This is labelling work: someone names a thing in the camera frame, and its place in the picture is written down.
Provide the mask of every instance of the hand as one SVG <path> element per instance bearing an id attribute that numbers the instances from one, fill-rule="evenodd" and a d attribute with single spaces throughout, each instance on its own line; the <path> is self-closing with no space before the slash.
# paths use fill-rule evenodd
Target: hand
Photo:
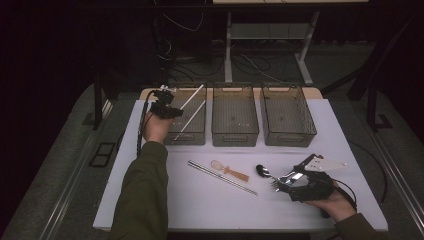
<path id="1" fill-rule="evenodd" d="M 144 118 L 144 130 L 143 135 L 146 142 L 154 141 L 163 144 L 163 140 L 168 134 L 169 128 L 171 127 L 174 119 L 161 119 L 151 112 L 146 114 Z"/>
<path id="2" fill-rule="evenodd" d="M 307 201 L 305 203 L 325 210 L 336 222 L 343 221 L 356 214 L 349 201 L 337 190 L 334 190 L 330 197 L 325 200 Z"/>

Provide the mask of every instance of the wire mesh basket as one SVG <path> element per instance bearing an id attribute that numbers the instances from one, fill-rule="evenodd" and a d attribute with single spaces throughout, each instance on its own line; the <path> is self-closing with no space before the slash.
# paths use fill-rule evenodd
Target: wire mesh basket
<path id="1" fill-rule="evenodd" d="M 299 83 L 262 83 L 261 113 L 268 146 L 308 147 L 317 134 Z"/>
<path id="2" fill-rule="evenodd" d="M 259 134 L 251 83 L 214 83 L 212 142 L 216 147 L 254 147 Z"/>
<path id="3" fill-rule="evenodd" d="M 181 108 L 196 92 L 202 83 L 175 83 L 170 88 L 175 88 L 172 107 Z M 204 145 L 205 120 L 206 120 L 206 87 L 200 91 L 184 106 L 183 115 L 175 118 L 165 145 Z"/>

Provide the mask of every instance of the person's arm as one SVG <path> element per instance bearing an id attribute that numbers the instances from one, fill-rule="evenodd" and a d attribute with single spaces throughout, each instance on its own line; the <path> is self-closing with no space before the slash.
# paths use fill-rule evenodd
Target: person's arm
<path id="1" fill-rule="evenodd" d="M 305 203 L 325 210 L 336 222 L 334 226 L 343 240 L 388 239 L 384 233 L 377 232 L 361 213 L 357 213 L 338 191 L 334 191 L 328 199 Z"/>
<path id="2" fill-rule="evenodd" d="M 108 240 L 165 240 L 168 231 L 166 159 L 162 144 L 172 119 L 146 116 L 146 143 L 122 183 Z"/>

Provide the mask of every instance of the table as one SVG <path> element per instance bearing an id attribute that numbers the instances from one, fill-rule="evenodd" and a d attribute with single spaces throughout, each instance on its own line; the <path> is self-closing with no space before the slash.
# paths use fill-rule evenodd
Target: table
<path id="1" fill-rule="evenodd" d="M 263 179 L 255 172 L 256 165 L 263 164 L 271 174 L 283 175 L 312 153 L 348 164 L 348 168 L 330 171 L 328 174 L 354 189 L 358 211 L 365 215 L 376 230 L 388 230 L 387 222 L 328 100 L 320 99 L 319 95 L 309 98 L 308 92 L 319 93 L 312 88 L 305 89 L 304 92 L 318 132 L 308 148 L 266 146 L 262 131 L 259 133 L 256 147 L 213 147 L 210 132 L 212 102 L 208 97 L 206 144 L 167 146 L 169 231 L 314 232 L 333 229 L 333 221 L 321 218 L 318 209 L 292 202 L 285 193 L 274 192 L 270 187 L 272 180 Z M 143 100 L 138 100 L 134 105 L 93 224 L 94 228 L 109 230 L 112 225 L 122 179 L 136 156 L 136 129 L 143 103 Z M 256 101 L 256 109 L 261 128 L 259 101 Z M 188 166 L 188 160 L 206 167 L 210 167 L 212 160 L 219 160 L 233 170 L 249 175 L 249 182 L 244 185 L 256 191 L 258 196 Z"/>
<path id="2" fill-rule="evenodd" d="M 292 3 L 340 3 L 340 2 L 368 2 L 368 0 L 213 0 L 214 4 L 292 4 Z M 225 54 L 225 81 L 232 82 L 232 68 L 231 68 L 231 39 L 303 39 L 303 46 L 299 53 L 295 54 L 296 63 L 299 67 L 300 73 L 306 85 L 312 85 L 313 81 L 309 70 L 306 67 L 305 57 L 308 52 L 309 45 L 312 40 L 312 35 L 315 31 L 315 26 L 318 21 L 319 11 L 312 14 L 309 23 L 297 24 L 274 24 L 280 28 L 280 32 L 290 32 L 287 29 L 297 29 L 298 36 L 271 37 L 270 24 L 233 24 L 231 22 L 231 12 L 227 16 L 227 35 L 226 35 L 226 54 Z M 260 33 L 260 29 L 267 29 L 265 33 Z"/>

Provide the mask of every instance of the metal rod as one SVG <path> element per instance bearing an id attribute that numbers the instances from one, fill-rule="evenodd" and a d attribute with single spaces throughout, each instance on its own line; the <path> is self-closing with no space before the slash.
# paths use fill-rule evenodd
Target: metal rod
<path id="1" fill-rule="evenodd" d="M 234 182 L 233 180 L 228 179 L 228 178 L 224 177 L 223 175 L 221 175 L 219 173 L 216 173 L 216 172 L 214 172 L 214 171 L 212 171 L 212 170 L 210 170 L 210 169 L 208 169 L 208 168 L 206 168 L 206 167 L 204 167 L 204 166 L 202 166 L 200 164 L 197 164 L 197 163 L 195 163 L 195 162 L 193 162 L 191 160 L 188 161 L 188 165 L 191 166 L 191 167 L 194 167 L 197 170 L 200 170 L 200 171 L 202 171 L 204 173 L 207 173 L 207 174 L 209 174 L 209 175 L 211 175 L 213 177 L 216 177 L 216 178 L 218 178 L 218 179 L 220 179 L 220 180 L 222 180 L 222 181 L 224 181 L 226 183 L 229 183 L 229 184 L 231 184 L 233 186 L 236 186 L 236 187 L 238 187 L 240 189 L 243 189 L 246 192 L 249 192 L 249 193 L 251 193 L 253 195 L 258 196 L 258 193 L 257 192 L 255 192 L 253 190 L 250 190 L 249 188 L 247 188 L 247 187 L 245 187 L 245 186 L 243 186 L 241 184 L 238 184 L 238 183 Z"/>
<path id="2" fill-rule="evenodd" d="M 203 100 L 202 104 L 200 104 L 200 106 L 197 108 L 196 112 L 194 112 L 193 116 L 191 116 L 191 118 L 187 121 L 187 123 L 184 125 L 183 129 L 181 129 L 180 134 L 178 134 L 174 140 L 172 140 L 172 143 L 174 143 L 174 141 L 176 141 L 178 139 L 178 137 L 180 137 L 181 133 L 186 129 L 186 127 L 191 123 L 191 121 L 193 120 L 193 118 L 197 115 L 197 113 L 200 111 L 200 109 L 203 107 L 203 105 L 205 105 L 206 100 Z"/>
<path id="3" fill-rule="evenodd" d="M 187 103 L 189 103 L 191 101 L 191 99 L 194 98 L 194 96 L 200 91 L 200 89 L 203 88 L 203 86 L 204 86 L 203 84 L 200 85 L 200 87 L 193 93 L 193 95 L 191 95 L 191 97 L 189 99 L 187 99 L 187 101 L 180 107 L 180 110 L 182 110 L 187 105 Z"/>

